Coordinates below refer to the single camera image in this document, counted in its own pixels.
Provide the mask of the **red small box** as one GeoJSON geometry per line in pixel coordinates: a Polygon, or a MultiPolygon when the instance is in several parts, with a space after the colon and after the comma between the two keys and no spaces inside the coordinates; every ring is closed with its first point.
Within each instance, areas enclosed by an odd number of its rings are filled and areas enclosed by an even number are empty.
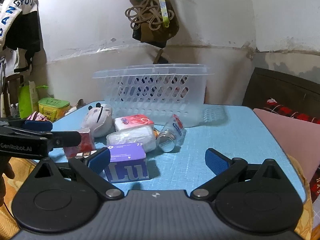
{"type": "Polygon", "coordinates": [[[63,151],[67,159],[75,157],[78,153],[87,153],[95,150],[94,137],[89,128],[77,130],[81,135],[81,142],[78,146],[64,147],[63,151]]]}

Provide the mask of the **purple box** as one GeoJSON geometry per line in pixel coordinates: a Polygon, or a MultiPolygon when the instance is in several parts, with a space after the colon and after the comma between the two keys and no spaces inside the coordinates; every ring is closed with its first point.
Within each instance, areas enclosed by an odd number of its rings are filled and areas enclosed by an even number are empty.
{"type": "Polygon", "coordinates": [[[146,153],[143,144],[130,143],[109,145],[110,163],[105,168],[105,174],[111,183],[127,183],[148,180],[146,153]]]}

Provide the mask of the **white plush toy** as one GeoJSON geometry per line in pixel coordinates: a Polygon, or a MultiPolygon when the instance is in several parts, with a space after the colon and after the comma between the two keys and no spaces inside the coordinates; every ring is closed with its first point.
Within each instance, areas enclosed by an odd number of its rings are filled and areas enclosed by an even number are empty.
{"type": "Polygon", "coordinates": [[[108,135],[113,127],[112,107],[104,103],[88,106],[88,112],[81,124],[81,128],[89,128],[93,137],[108,135]]]}

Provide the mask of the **pink tissue pack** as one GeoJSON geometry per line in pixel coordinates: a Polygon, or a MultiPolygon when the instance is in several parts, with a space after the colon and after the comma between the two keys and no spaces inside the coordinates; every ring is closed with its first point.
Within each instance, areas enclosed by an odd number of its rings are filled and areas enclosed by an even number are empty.
{"type": "Polygon", "coordinates": [[[124,129],[135,128],[140,126],[150,126],[153,128],[154,122],[144,114],[136,114],[115,118],[114,126],[116,131],[121,131],[124,129]]]}

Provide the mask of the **clear plastic basket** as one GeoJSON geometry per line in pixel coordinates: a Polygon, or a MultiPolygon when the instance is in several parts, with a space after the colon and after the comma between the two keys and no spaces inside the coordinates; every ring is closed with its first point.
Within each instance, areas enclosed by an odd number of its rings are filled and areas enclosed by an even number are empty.
{"type": "Polygon", "coordinates": [[[149,64],[101,70],[93,74],[112,116],[144,114],[163,125],[176,114],[185,127],[198,126],[208,77],[204,64],[149,64]]]}

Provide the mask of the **green lidded yellow box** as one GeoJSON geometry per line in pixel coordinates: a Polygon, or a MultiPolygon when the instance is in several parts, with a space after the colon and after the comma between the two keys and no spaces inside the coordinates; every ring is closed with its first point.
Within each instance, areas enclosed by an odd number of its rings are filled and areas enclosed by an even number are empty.
{"type": "Polygon", "coordinates": [[[51,122],[61,119],[70,109],[70,103],[66,100],[55,98],[42,98],[38,101],[39,112],[51,122]]]}

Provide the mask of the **green paper bag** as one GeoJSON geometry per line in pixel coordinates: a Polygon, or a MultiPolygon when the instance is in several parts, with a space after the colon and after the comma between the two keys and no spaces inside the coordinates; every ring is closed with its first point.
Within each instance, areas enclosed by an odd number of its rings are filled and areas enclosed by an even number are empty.
{"type": "Polygon", "coordinates": [[[21,119],[26,119],[39,111],[39,89],[48,89],[47,85],[37,86],[34,81],[23,83],[18,89],[18,107],[21,119]]]}

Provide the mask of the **blue table mat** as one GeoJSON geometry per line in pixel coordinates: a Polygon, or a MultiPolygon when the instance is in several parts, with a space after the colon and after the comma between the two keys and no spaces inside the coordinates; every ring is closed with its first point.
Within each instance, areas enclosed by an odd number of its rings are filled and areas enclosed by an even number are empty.
{"type": "Polygon", "coordinates": [[[205,152],[213,148],[228,158],[243,158],[251,164],[274,159],[298,192],[307,199],[304,185],[291,161],[257,115],[247,107],[205,105],[204,122],[186,129],[179,150],[147,153],[149,179],[117,183],[127,193],[133,190],[186,190],[191,193],[214,177],[206,166],[205,152]]]}

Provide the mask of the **red plaid cloth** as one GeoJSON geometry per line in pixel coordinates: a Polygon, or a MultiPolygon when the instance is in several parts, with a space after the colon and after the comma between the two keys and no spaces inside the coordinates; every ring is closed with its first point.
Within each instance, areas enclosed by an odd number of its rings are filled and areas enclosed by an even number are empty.
{"type": "Polygon", "coordinates": [[[286,107],[284,105],[279,104],[273,98],[270,98],[267,100],[267,102],[265,103],[265,105],[263,107],[263,110],[266,110],[268,112],[275,113],[278,115],[286,116],[289,118],[303,120],[303,121],[311,122],[314,124],[320,124],[319,118],[316,118],[316,117],[313,117],[313,116],[310,116],[310,115],[307,115],[304,113],[300,113],[298,111],[294,111],[294,110],[290,109],[289,107],[286,107]]]}

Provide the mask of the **pink pillow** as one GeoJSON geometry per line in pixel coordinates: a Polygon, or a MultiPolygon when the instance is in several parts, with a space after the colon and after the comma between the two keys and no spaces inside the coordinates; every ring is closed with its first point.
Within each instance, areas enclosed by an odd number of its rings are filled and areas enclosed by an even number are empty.
{"type": "Polygon", "coordinates": [[[319,124],[253,109],[284,152],[294,157],[310,182],[319,166],[319,124]]]}

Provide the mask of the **hanging white black garment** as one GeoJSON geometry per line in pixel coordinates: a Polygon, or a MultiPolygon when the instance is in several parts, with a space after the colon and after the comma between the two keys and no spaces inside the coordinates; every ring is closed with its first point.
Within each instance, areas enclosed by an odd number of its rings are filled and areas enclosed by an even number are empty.
{"type": "Polygon", "coordinates": [[[4,0],[1,6],[1,50],[16,51],[14,73],[28,71],[41,50],[36,0],[4,0]]]}

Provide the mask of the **dark wooden headboard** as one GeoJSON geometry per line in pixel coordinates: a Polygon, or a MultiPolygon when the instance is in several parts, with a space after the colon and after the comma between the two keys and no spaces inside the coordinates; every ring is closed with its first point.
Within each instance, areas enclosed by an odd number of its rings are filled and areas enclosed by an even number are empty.
{"type": "Polygon", "coordinates": [[[319,118],[319,84],[290,74],[255,68],[242,105],[251,109],[263,108],[268,99],[319,118]]]}

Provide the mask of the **brown hanging bag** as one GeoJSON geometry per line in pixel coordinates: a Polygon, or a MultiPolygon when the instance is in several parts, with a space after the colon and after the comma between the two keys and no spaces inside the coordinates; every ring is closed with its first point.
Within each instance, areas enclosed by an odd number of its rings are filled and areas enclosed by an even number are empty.
{"type": "Polygon", "coordinates": [[[125,16],[130,21],[135,40],[161,49],[180,28],[170,0],[141,0],[127,9],[125,16]]]}

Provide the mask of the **wooden wall stick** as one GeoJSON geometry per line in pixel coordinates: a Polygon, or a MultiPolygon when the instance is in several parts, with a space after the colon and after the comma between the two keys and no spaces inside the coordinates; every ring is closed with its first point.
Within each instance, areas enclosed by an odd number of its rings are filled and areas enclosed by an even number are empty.
{"type": "Polygon", "coordinates": [[[163,54],[163,49],[160,49],[153,61],[153,64],[158,64],[163,54]]]}

